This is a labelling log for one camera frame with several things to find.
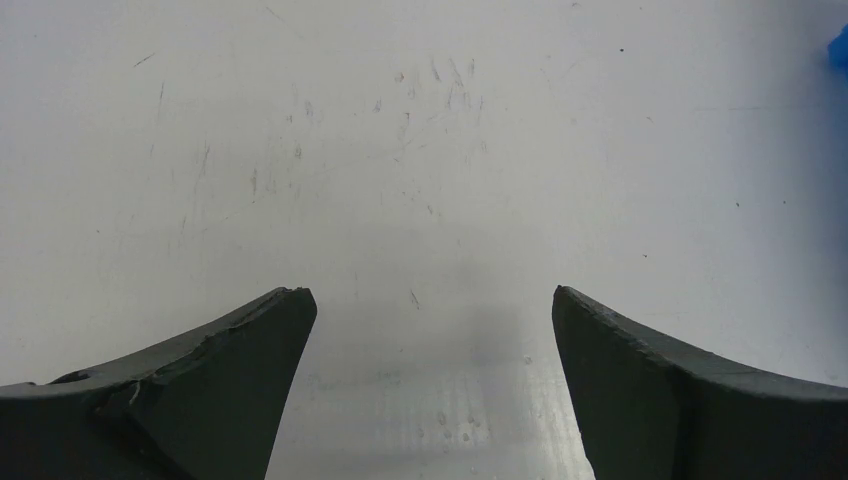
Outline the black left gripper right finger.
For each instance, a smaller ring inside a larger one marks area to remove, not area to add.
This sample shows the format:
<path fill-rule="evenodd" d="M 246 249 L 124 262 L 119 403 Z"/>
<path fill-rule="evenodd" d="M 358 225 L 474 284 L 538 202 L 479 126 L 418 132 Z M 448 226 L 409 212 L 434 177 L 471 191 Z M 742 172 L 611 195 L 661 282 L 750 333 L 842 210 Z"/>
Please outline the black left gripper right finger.
<path fill-rule="evenodd" d="M 843 479 L 847 391 L 744 365 L 558 287 L 552 324 L 599 479 Z"/>

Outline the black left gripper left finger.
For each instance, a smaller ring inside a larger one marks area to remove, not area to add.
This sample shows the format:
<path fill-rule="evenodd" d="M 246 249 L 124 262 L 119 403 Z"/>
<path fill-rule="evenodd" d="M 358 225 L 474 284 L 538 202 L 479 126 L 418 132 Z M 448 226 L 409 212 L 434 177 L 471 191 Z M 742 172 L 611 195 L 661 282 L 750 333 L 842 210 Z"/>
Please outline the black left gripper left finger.
<path fill-rule="evenodd" d="M 261 479 L 317 316 L 277 288 L 183 334 L 1 390 L 5 479 Z"/>

